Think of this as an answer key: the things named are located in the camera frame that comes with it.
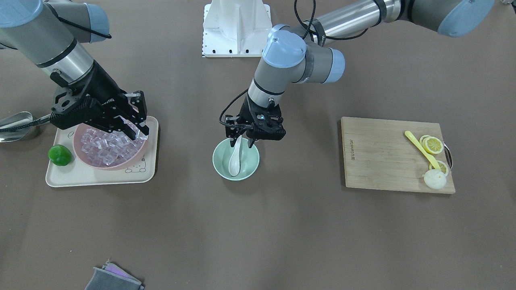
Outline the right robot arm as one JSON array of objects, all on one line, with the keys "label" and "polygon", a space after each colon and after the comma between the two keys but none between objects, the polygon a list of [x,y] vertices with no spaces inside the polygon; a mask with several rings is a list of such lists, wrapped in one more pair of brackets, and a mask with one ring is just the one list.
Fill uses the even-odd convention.
[{"label": "right robot arm", "polygon": [[61,130],[88,124],[123,132],[132,140],[135,125],[149,134],[142,91],[122,90],[83,47],[110,39],[107,15],[98,5],[70,0],[2,0],[1,47],[23,53],[57,84],[51,113],[31,122]]}]

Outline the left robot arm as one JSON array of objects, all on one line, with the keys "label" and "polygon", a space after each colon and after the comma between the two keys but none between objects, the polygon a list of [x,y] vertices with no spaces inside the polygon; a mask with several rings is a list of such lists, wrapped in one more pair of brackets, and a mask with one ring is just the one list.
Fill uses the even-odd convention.
[{"label": "left robot arm", "polygon": [[404,20],[448,37],[461,37],[477,27],[494,5],[492,0],[359,0],[299,26],[279,24],[269,35],[253,79],[243,92],[239,114],[222,113],[230,146],[241,136],[248,147],[256,140],[281,140],[285,134],[280,100],[289,84],[328,84],[345,70],[343,54],[325,44],[350,40],[381,23]]}]

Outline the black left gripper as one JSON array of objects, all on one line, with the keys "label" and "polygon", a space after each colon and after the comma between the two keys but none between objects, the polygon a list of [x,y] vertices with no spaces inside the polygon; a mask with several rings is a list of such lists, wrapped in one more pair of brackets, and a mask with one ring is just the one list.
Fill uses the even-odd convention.
[{"label": "black left gripper", "polygon": [[[250,97],[244,99],[240,109],[240,123],[250,125],[247,129],[248,147],[254,145],[256,140],[281,140],[286,130],[283,127],[283,118],[280,106],[272,108],[258,106]],[[234,147],[239,135],[230,137],[230,147]]]}]

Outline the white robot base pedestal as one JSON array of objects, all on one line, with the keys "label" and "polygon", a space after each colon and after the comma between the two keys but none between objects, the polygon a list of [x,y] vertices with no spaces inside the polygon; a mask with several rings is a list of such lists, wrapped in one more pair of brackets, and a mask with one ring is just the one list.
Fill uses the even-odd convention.
[{"label": "white robot base pedestal", "polygon": [[202,55],[261,57],[272,28],[261,0],[213,0],[204,6]]}]

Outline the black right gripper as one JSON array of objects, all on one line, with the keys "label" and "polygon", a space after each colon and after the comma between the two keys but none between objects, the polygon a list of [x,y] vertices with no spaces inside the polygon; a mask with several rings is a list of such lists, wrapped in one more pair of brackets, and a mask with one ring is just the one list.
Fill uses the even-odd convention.
[{"label": "black right gripper", "polygon": [[65,130],[88,123],[105,132],[121,130],[129,139],[136,140],[135,132],[125,123],[135,118],[144,129],[142,132],[149,136],[144,92],[135,91],[125,96],[125,91],[97,62],[74,84],[63,86],[63,79],[58,79],[60,84],[54,93],[55,103],[50,116],[50,123],[56,127]]}]

